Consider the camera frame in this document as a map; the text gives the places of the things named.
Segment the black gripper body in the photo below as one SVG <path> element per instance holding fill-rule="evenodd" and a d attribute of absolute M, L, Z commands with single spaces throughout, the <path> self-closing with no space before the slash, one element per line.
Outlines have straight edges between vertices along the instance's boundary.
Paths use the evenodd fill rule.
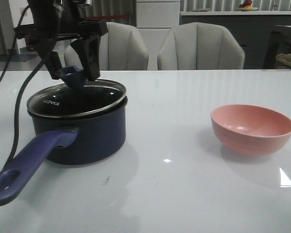
<path fill-rule="evenodd" d="M 28 38 L 34 43 L 57 40 L 88 38 L 92 35 L 103 36 L 108 32 L 105 20 L 80 19 L 69 25 L 58 24 L 57 19 L 37 21 L 14 28 L 17 39 Z"/>

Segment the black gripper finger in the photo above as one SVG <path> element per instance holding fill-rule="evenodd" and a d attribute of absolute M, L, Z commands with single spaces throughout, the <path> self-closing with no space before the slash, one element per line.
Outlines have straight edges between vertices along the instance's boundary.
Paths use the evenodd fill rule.
<path fill-rule="evenodd" d="M 62 64 L 58 52 L 54 51 L 57 41 L 53 39 L 43 38 L 33 46 L 44 65 L 46 66 L 51 78 L 58 80 L 58 70 L 62 68 Z"/>
<path fill-rule="evenodd" d="M 92 35 L 88 38 L 76 39 L 70 44 L 79 57 L 88 81 L 95 81 L 100 77 L 100 38 L 101 37 L 99 35 Z"/>

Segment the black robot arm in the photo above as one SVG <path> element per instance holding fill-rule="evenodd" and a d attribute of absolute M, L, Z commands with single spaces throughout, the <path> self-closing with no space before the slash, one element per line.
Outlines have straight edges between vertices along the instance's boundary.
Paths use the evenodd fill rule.
<path fill-rule="evenodd" d="M 62 65 L 54 47 L 58 41 L 71 39 L 72 49 L 77 53 L 87 80 L 100 77 L 100 39 L 108 32 L 106 20 L 82 18 L 79 5 L 83 0 L 30 0 L 33 23 L 15 27 L 18 39 L 33 40 L 34 50 L 44 61 L 53 79 Z"/>

